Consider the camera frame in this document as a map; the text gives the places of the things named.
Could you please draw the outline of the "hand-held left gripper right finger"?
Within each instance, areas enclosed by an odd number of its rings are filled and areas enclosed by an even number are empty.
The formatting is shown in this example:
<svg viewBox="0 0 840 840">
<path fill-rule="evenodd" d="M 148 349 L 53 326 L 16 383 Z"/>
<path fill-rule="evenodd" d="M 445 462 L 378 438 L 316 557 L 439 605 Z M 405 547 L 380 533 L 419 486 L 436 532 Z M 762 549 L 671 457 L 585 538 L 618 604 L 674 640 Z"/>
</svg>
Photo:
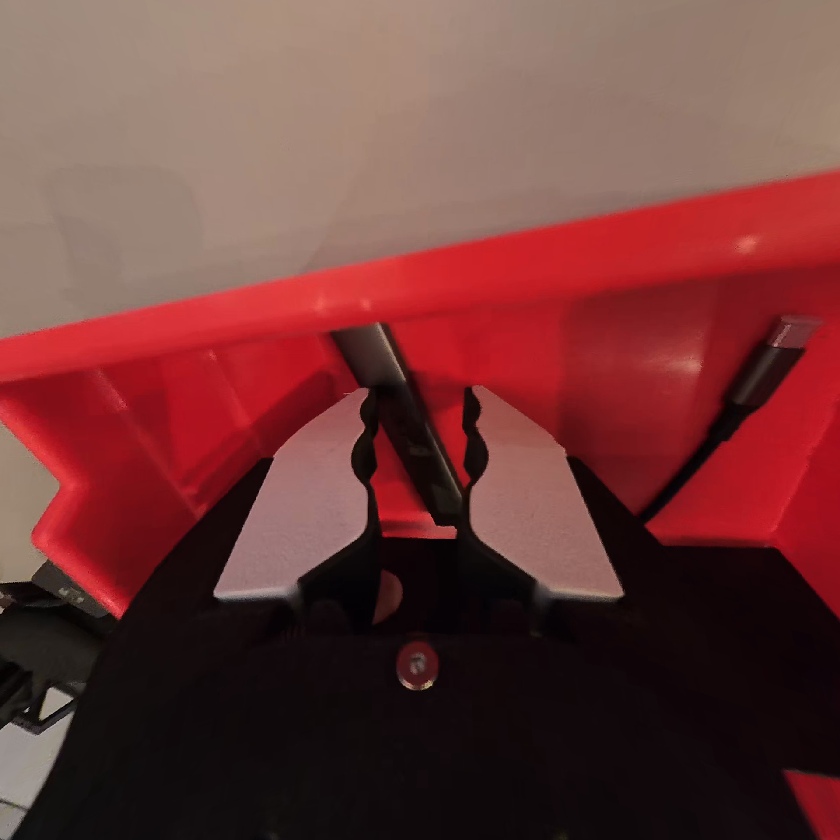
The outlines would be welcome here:
<svg viewBox="0 0 840 840">
<path fill-rule="evenodd" d="M 483 385 L 465 389 L 462 424 L 462 592 L 487 610 L 517 605 L 533 628 L 565 602 L 619 603 L 623 585 L 564 447 Z"/>
</svg>

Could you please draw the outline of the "black labelled box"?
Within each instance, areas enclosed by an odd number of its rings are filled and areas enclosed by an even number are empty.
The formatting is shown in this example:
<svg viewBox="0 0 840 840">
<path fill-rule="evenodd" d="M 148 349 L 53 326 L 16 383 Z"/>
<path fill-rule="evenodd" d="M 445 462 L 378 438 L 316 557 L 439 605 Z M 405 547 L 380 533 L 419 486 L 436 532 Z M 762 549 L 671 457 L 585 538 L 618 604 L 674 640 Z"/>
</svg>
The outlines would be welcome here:
<svg viewBox="0 0 840 840">
<path fill-rule="evenodd" d="M 50 561 L 1 595 L 1 727 L 39 735 L 75 711 L 118 618 Z"/>
</svg>

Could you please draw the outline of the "red plastic bin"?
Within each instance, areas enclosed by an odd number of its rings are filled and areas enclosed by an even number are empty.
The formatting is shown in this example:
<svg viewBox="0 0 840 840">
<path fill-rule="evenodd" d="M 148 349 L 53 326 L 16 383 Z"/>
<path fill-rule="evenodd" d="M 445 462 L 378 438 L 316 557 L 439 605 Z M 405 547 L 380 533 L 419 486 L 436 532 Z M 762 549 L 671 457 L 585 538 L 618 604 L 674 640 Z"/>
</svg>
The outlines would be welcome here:
<svg viewBox="0 0 840 840">
<path fill-rule="evenodd" d="M 641 522 L 788 314 L 798 364 Z M 375 322 L 464 491 L 469 386 L 563 446 L 619 603 L 468 598 L 376 396 L 397 612 L 214 598 Z M 25 332 L 2 420 L 118 618 L 15 838 L 838 838 L 837 172 Z"/>
</svg>

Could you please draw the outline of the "person's left hand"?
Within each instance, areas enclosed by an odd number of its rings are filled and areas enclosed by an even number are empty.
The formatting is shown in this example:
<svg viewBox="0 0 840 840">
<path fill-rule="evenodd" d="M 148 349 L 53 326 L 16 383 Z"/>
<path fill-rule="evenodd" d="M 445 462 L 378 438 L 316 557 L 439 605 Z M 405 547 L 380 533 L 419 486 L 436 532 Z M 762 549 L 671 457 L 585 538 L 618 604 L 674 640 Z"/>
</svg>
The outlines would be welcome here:
<svg viewBox="0 0 840 840">
<path fill-rule="evenodd" d="M 403 585 L 392 572 L 383 570 L 380 575 L 372 624 L 379 625 L 393 616 L 403 600 Z"/>
</svg>

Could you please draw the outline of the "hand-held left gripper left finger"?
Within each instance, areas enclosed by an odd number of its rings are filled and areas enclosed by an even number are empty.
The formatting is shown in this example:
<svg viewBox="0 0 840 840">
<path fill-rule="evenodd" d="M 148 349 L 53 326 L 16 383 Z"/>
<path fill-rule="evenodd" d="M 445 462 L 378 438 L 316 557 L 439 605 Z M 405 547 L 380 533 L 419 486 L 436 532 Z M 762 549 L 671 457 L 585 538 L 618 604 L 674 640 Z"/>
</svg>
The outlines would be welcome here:
<svg viewBox="0 0 840 840">
<path fill-rule="evenodd" d="M 371 627 L 382 573 L 377 429 L 375 394 L 361 387 L 277 450 L 214 598 L 284 602 L 300 616 L 333 602 L 355 632 Z"/>
</svg>

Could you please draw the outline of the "slim grey usb-c hub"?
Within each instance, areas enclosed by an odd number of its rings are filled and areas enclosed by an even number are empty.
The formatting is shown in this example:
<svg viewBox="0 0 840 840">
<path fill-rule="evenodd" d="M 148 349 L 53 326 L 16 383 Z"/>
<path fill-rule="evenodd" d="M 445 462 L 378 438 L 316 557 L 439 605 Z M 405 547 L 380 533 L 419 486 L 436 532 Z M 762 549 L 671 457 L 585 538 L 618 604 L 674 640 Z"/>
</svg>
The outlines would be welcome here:
<svg viewBox="0 0 840 840">
<path fill-rule="evenodd" d="M 771 399 L 822 325 L 814 317 L 779 318 L 730 384 L 701 443 L 638 514 L 641 522 L 656 518 L 744 421 Z M 376 395 L 385 434 L 434 524 L 458 525 L 463 486 L 389 328 L 375 322 L 332 332 L 331 337 L 357 384 Z"/>
</svg>

